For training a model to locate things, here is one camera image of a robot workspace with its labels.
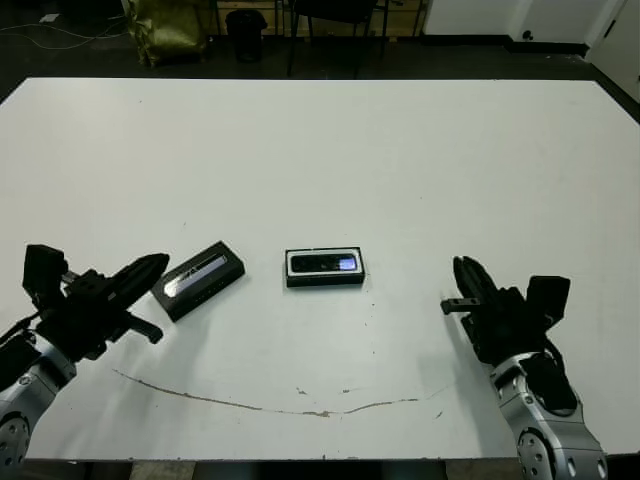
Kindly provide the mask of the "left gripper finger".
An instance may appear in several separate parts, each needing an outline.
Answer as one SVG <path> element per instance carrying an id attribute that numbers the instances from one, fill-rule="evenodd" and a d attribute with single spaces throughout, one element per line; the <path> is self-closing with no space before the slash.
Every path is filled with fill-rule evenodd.
<path id="1" fill-rule="evenodd" d="M 169 255 L 155 253 L 139 257 L 117 273 L 119 295 L 144 295 L 162 277 Z"/>
<path id="2" fill-rule="evenodd" d="M 167 262 L 134 262 L 124 282 L 124 308 L 143 297 L 162 277 Z"/>

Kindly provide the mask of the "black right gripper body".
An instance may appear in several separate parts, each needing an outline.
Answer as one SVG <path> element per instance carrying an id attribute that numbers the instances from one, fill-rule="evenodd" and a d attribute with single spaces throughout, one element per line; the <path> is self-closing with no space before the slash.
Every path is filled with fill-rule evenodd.
<path id="1" fill-rule="evenodd" d="M 500 288 L 493 296 L 444 299 L 440 307 L 445 315 L 463 314 L 463 329 L 481 363 L 499 365 L 515 355 L 545 349 L 544 330 L 516 287 Z"/>

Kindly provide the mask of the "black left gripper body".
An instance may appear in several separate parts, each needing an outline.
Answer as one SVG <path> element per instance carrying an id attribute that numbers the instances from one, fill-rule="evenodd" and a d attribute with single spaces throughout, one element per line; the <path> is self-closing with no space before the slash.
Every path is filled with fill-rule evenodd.
<path id="1" fill-rule="evenodd" d="M 61 306 L 42 316 L 37 333 L 70 360 L 95 360 L 108 342 L 117 342 L 129 331 L 158 343 L 162 330 L 129 308 L 124 308 L 124 295 L 117 293 L 117 274 L 106 277 L 90 270 L 69 286 Z"/>

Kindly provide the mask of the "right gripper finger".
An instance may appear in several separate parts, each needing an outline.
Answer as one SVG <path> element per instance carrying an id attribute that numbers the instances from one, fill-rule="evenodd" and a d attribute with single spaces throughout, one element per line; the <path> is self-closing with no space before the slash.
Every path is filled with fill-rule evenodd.
<path id="1" fill-rule="evenodd" d="M 453 258 L 453 273 L 459 292 L 463 298 L 476 298 L 475 260 L 467 256 Z"/>
<path id="2" fill-rule="evenodd" d="M 498 288 L 483 265 L 471 257 L 464 257 L 463 260 L 466 283 L 472 296 L 476 298 L 496 297 Z"/>

